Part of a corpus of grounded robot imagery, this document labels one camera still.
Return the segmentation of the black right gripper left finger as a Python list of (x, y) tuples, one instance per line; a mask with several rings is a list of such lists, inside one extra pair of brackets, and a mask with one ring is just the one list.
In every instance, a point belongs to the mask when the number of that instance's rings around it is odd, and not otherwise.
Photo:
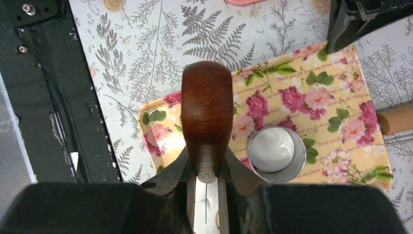
[(0, 223), (3, 234), (188, 234), (187, 149), (150, 180), (37, 183), (24, 188)]

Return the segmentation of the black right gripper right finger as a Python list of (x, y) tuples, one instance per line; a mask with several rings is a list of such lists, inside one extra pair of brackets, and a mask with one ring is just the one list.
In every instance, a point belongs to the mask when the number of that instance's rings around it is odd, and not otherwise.
[(228, 234), (404, 234), (385, 194), (369, 185), (270, 184), (230, 149), (224, 159)]

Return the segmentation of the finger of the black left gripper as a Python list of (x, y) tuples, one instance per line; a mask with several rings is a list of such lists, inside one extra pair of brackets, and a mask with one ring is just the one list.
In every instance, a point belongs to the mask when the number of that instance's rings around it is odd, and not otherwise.
[(340, 51), (412, 13), (412, 0), (332, 0), (326, 53)]

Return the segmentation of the white dough ball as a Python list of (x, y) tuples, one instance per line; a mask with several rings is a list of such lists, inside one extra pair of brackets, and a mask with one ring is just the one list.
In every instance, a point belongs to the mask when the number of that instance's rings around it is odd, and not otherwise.
[(280, 127), (263, 129), (249, 146), (250, 163), (263, 172), (277, 172), (290, 164), (295, 151), (290, 133)]

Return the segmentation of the floral yellow tray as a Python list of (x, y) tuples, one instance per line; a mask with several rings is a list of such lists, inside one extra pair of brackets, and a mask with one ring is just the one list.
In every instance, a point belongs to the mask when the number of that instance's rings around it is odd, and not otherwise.
[(196, 94), (210, 88), (214, 104), (222, 102), (218, 78), (232, 81), (229, 148), (238, 162), (229, 169), (228, 180), (235, 184), (260, 182), (249, 162), (247, 141), (265, 127), (280, 126), (297, 133), (307, 153), (293, 183), (390, 189), (394, 176), (354, 46), (328, 55), (325, 43), (318, 43), (234, 72), (202, 61), (184, 74), (198, 79)]

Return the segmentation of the wooden double-ended rolling pin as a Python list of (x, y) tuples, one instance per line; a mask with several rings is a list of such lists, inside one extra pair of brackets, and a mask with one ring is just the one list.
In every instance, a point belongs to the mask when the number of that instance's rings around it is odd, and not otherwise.
[(378, 123), (386, 146), (413, 141), (413, 105), (377, 111)]

